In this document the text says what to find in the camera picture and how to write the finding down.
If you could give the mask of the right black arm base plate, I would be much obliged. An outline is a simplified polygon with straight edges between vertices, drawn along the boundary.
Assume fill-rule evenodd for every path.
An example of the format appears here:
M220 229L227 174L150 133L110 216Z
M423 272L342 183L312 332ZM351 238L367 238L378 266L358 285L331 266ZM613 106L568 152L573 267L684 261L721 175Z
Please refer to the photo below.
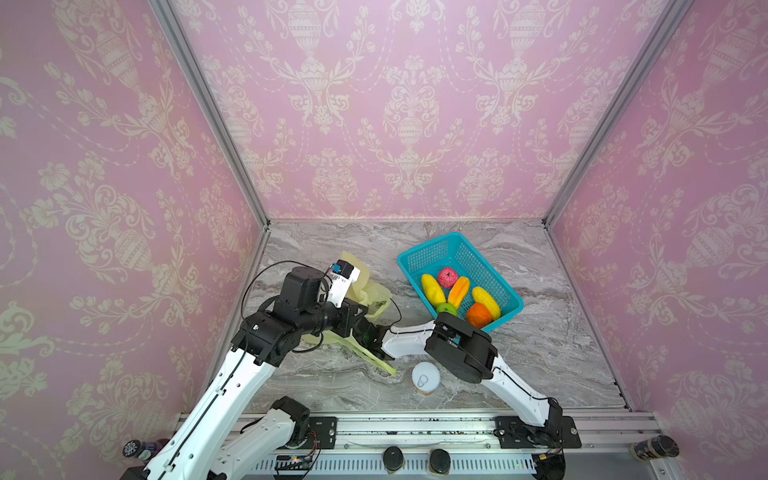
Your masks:
M494 436L502 449L579 449L582 441L572 417L548 421L544 427L525 424L517 416L494 418Z

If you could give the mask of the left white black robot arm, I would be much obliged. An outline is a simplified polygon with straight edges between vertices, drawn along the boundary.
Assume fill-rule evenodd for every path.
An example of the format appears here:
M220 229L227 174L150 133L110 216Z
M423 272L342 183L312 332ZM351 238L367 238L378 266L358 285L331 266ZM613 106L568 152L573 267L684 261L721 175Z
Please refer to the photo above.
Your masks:
M305 335L348 334L367 309L347 299L360 271L339 260L327 271L295 263L279 294L247 316L214 380L183 425L144 466L125 479L242 479L282 447L314 447L310 411L284 396L235 439L240 415Z

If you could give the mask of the orange fruit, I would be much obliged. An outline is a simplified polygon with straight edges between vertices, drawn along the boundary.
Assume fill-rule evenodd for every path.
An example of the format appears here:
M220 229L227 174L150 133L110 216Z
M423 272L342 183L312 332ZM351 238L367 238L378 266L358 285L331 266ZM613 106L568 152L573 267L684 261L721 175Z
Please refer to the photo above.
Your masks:
M486 306L480 303L475 303L468 309L465 319L469 324L478 329L482 329L494 321L492 313Z

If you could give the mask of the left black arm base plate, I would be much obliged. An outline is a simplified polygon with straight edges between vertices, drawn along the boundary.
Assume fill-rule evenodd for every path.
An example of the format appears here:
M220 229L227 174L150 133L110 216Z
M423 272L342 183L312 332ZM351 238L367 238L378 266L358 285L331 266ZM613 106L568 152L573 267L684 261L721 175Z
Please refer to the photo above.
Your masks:
M298 449L333 450L336 445L337 431L337 417L311 416L297 424L291 444Z

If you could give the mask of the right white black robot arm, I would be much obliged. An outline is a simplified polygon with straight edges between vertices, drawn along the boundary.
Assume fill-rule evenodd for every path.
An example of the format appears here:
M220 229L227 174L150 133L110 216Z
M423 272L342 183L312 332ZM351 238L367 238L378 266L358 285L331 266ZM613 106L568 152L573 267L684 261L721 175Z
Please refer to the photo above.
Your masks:
M458 379L482 385L504 401L517 414L533 444L561 446L563 414L559 402L514 372L483 330L443 312L434 320L410 327L375 325L362 319L352 333L363 348L382 360L430 356Z

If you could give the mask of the yellow plastic bag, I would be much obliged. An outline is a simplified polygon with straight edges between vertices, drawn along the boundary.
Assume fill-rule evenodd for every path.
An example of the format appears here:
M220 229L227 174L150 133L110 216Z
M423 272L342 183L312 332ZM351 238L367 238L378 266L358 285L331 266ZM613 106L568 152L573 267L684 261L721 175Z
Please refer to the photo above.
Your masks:
M357 257L343 251L341 260L351 263L360 271L358 278L351 284L346 294L346 299L355 301L369 308L366 319L375 323L384 311L392 304L391 291L371 278L370 269ZM364 361L382 370L389 376L396 376L397 370L385 360L378 359L372 353L367 352L352 335L340 337L333 332L324 334L324 345L340 346L354 353Z

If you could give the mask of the yellow mango fruit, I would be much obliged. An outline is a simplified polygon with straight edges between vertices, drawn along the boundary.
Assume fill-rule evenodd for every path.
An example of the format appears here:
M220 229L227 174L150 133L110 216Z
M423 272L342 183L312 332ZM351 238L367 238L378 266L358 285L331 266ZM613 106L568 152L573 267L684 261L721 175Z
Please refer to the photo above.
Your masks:
M437 308L447 302L444 290L435 277L423 274L421 284L424 296L431 306Z

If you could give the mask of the orange yellow mango slice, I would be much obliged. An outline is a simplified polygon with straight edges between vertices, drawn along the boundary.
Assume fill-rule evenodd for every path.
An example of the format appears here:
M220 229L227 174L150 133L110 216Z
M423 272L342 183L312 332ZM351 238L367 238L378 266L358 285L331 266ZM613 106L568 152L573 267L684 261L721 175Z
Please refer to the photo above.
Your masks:
M454 308L460 309L461 304L470 290L470 280L467 277L459 277L451 287L447 301Z

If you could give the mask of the pink red fruit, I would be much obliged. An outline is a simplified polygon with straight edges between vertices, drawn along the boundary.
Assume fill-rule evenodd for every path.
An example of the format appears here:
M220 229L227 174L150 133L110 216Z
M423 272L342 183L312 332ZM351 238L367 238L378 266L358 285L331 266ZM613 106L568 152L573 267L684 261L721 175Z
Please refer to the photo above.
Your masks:
M452 289L458 279L459 275L450 267L443 268L437 276L438 284L444 289Z

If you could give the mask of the green apple fruit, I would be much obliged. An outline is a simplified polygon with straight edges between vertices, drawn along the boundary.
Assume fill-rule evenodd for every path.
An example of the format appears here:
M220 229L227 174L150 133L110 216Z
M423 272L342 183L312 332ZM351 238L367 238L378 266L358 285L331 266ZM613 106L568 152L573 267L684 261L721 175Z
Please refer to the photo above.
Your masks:
M441 303L435 307L435 311L440 313L448 313L450 315L453 315L455 317L459 317L458 309L451 303Z

